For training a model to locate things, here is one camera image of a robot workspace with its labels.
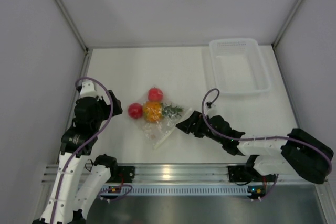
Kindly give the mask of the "clear zip top bag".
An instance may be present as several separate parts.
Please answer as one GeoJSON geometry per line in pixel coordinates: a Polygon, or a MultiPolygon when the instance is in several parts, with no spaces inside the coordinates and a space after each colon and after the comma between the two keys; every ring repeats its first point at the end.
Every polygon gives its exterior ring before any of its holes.
{"type": "MultiPolygon", "coordinates": [[[[148,91],[141,99],[139,99],[135,103],[139,103],[139,104],[143,105],[144,103],[148,102],[149,101],[148,100],[148,91]]],[[[177,117],[177,118],[172,118],[172,119],[165,118],[165,119],[163,119],[163,120],[161,120],[160,122],[157,122],[157,123],[149,123],[144,119],[143,116],[139,119],[133,119],[135,121],[135,123],[137,124],[137,126],[142,130],[145,137],[149,140],[153,149],[159,148],[159,146],[175,130],[176,125],[178,123],[184,121],[185,119],[187,119],[193,111],[192,108],[188,108],[186,106],[179,105],[179,104],[171,102],[171,100],[166,96],[166,94],[165,93],[163,93],[163,94],[164,94],[164,97],[163,97],[163,100],[161,102],[166,103],[166,104],[173,104],[173,105],[177,105],[177,106],[182,107],[184,109],[184,112],[182,113],[182,116],[177,117]]]]}

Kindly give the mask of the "fake pineapple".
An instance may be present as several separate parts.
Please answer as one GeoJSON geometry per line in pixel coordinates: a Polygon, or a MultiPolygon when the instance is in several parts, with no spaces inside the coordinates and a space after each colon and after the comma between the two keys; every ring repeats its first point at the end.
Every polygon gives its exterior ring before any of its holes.
{"type": "Polygon", "coordinates": [[[177,118],[182,116],[184,109],[173,104],[148,101],[143,104],[142,112],[144,119],[149,123],[157,123],[165,118],[177,118]]]}

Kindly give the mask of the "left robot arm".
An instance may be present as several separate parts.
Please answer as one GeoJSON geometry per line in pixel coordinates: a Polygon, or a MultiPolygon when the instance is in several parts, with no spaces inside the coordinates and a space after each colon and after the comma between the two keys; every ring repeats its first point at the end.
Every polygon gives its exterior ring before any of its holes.
{"type": "Polygon", "coordinates": [[[62,136],[59,165],[47,206],[34,223],[86,223],[89,210],[106,182],[117,179],[116,158],[106,154],[96,157],[89,176],[80,183],[82,171],[98,134],[111,118],[122,114],[121,102],[111,90],[107,91],[110,104],[96,92],[81,90],[76,101],[75,118],[62,136]]]}

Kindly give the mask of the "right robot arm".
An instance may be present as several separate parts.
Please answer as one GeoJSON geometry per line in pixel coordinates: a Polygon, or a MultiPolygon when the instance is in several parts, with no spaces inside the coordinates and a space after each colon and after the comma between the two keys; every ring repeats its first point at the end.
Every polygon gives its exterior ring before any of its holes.
{"type": "Polygon", "coordinates": [[[219,143],[232,156],[247,156],[245,174],[250,180],[269,175],[299,175],[308,182],[322,184],[332,170],[334,152],[302,129],[286,137],[252,137],[231,128],[220,115],[209,117],[195,111],[177,124],[179,130],[197,138],[219,143]]]}

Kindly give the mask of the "white plastic basket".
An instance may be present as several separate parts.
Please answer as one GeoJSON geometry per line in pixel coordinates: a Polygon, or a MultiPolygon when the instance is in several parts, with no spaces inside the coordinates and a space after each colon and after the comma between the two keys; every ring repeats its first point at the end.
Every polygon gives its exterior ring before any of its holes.
{"type": "Polygon", "coordinates": [[[259,44],[251,38],[212,40],[209,54],[215,87],[221,95],[257,95],[272,88],[259,44]]]}

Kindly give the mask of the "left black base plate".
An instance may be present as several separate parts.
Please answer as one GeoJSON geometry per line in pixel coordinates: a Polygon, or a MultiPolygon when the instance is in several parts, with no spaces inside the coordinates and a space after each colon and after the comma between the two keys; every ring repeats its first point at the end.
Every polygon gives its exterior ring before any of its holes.
{"type": "Polygon", "coordinates": [[[135,167],[134,166],[118,166],[113,170],[109,183],[132,183],[135,177],[135,167]]]}

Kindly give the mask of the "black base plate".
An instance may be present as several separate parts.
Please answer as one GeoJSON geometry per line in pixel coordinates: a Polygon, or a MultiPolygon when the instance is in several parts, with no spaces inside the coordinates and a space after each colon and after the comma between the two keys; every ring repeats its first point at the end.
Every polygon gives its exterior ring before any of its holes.
{"type": "Polygon", "coordinates": [[[245,171],[243,165],[228,166],[229,181],[238,184],[248,184],[252,178],[248,172],[245,171]]]}
{"type": "Polygon", "coordinates": [[[135,177],[135,167],[134,166],[118,166],[113,170],[109,183],[132,183],[135,177]]]}

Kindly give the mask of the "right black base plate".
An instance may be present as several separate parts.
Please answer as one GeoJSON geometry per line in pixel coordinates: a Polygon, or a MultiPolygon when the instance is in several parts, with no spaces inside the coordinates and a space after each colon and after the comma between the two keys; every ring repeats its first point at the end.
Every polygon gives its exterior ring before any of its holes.
{"type": "Polygon", "coordinates": [[[245,171],[243,165],[228,166],[229,181],[238,184],[248,184],[252,178],[248,172],[245,171]]]}

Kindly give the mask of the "aluminium mounting rail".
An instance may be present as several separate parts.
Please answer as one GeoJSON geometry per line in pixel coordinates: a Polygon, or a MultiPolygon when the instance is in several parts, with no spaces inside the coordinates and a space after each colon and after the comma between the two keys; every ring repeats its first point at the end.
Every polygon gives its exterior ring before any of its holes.
{"type": "Polygon", "coordinates": [[[134,166],[134,184],[229,184],[234,164],[120,164],[134,166]]]}

